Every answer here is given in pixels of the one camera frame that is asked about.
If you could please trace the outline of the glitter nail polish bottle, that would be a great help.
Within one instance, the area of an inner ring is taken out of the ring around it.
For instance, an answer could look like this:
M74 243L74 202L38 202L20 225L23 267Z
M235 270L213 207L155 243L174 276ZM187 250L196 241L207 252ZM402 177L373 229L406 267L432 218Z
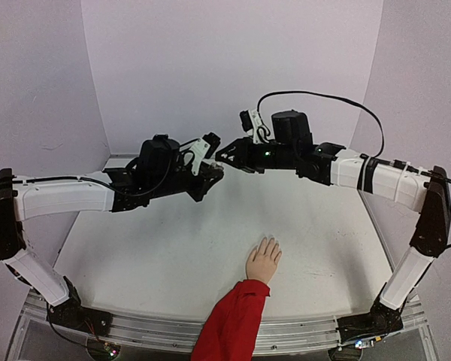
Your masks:
M215 172L224 172L224 167L221 162L212 162L210 164L210 169Z

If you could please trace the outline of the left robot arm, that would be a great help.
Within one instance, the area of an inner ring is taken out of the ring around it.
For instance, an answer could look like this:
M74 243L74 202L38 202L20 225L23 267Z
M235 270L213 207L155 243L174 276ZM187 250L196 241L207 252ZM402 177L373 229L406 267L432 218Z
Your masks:
M83 211L127 212L145 208L153 199L185 193L203 200L223 177L212 160L220 138L208 133L184 144L168 135L146 140L127 165L85 175L18 176L0 171L0 262L22 282L57 307L59 319L72 329L86 322L86 311L72 282L59 274L51 259L35 251L26 226L41 226L45 237L57 220Z

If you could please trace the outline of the red sleeve forearm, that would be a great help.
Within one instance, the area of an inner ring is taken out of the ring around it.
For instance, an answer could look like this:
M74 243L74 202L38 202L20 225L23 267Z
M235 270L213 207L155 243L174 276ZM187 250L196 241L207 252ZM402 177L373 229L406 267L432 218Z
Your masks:
M270 288L260 281L235 284L211 311L192 360L251 360Z

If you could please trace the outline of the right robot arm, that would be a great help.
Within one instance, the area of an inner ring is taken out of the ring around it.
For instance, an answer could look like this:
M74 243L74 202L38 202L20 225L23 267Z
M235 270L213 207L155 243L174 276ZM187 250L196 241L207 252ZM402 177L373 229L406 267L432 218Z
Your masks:
M263 134L258 111L243 111L240 119L246 136L219 150L217 160L248 173L293 170L299 178L360 193L394 260L379 303L399 309L448 247L451 181L446 170L384 160L329 142L315 144L307 115L294 110L272 115L271 140Z

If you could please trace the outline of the mannequin hand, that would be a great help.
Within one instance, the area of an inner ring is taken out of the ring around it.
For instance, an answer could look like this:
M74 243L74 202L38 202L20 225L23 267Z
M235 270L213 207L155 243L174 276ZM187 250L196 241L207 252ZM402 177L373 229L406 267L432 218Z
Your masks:
M274 237L263 238L247 258L245 265L247 280L269 284L277 271L282 254L280 244Z

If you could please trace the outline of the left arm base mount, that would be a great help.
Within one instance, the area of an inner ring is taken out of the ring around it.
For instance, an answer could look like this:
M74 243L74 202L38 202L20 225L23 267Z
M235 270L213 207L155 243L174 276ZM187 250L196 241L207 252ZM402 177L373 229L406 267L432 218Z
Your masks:
M62 326L95 336L107 336L110 331L112 314L107 311L88 308L82 305L76 287L64 277L69 298L57 306L50 306L47 321L53 326Z

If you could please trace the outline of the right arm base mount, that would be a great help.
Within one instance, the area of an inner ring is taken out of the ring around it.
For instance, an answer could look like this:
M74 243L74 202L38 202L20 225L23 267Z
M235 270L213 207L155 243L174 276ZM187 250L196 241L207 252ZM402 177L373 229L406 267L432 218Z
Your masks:
M339 332L341 344L386 336L403 329L401 319L406 302L397 309L392 309L376 298L367 313L344 316L337 319L336 330Z

